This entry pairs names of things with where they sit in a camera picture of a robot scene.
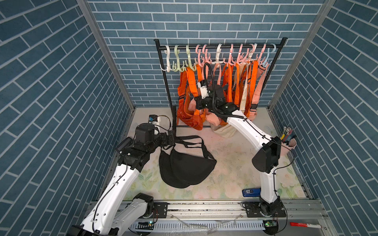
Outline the pink sling bag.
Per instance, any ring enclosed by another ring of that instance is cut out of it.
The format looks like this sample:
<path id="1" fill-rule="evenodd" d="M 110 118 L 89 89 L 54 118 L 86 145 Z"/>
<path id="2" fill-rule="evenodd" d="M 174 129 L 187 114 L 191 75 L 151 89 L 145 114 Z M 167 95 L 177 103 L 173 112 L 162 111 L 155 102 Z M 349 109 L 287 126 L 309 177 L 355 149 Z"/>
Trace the pink sling bag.
<path id="1" fill-rule="evenodd" d="M 216 115 L 216 104 L 217 102 L 223 102 L 223 91 L 221 89 L 221 86 L 215 83 L 214 80 L 214 71 L 212 69 L 212 66 L 209 63 L 205 63 L 204 66 L 196 65 L 196 71 L 195 71 L 195 79 L 196 83 L 198 83 L 201 80 L 206 80 L 207 81 L 207 88 L 208 88 L 208 93 L 209 97 L 212 98 L 213 100 L 213 109 L 202 109 L 200 110 L 201 114 L 205 114 L 205 121 L 204 122 L 209 122 L 213 126 L 220 126 L 222 124 L 225 124 L 225 122 Z"/>

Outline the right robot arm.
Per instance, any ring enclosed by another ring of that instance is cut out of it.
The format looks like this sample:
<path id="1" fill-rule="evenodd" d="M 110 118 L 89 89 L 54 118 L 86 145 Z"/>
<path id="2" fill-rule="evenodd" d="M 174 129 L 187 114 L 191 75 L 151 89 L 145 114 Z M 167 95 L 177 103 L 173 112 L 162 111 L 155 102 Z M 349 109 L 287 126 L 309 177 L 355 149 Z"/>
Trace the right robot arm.
<path id="1" fill-rule="evenodd" d="M 234 127 L 257 150 L 252 158 L 252 164 L 259 171 L 260 176 L 260 212 L 267 217 L 274 216 L 284 206 L 276 189 L 276 171 L 283 147 L 281 139 L 263 132 L 239 110 L 237 105 L 226 102 L 223 89 L 215 83 L 209 63 L 204 64 L 203 78 L 204 82 L 200 82 L 201 96 L 196 99 L 196 107 L 208 109 Z"/>

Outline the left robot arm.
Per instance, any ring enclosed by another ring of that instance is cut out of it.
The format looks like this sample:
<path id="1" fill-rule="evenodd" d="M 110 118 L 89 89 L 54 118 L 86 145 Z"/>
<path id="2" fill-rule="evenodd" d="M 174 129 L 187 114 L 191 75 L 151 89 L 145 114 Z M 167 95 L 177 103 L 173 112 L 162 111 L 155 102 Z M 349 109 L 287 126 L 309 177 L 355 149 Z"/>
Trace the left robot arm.
<path id="1" fill-rule="evenodd" d="M 139 193 L 122 211 L 121 203 L 157 148 L 174 143 L 174 131 L 157 124 L 140 124 L 134 137 L 127 137 L 117 147 L 120 157 L 105 192 L 80 225 L 72 225 L 69 236 L 121 236 L 139 218 L 150 217 L 154 210 L 152 196 Z"/>

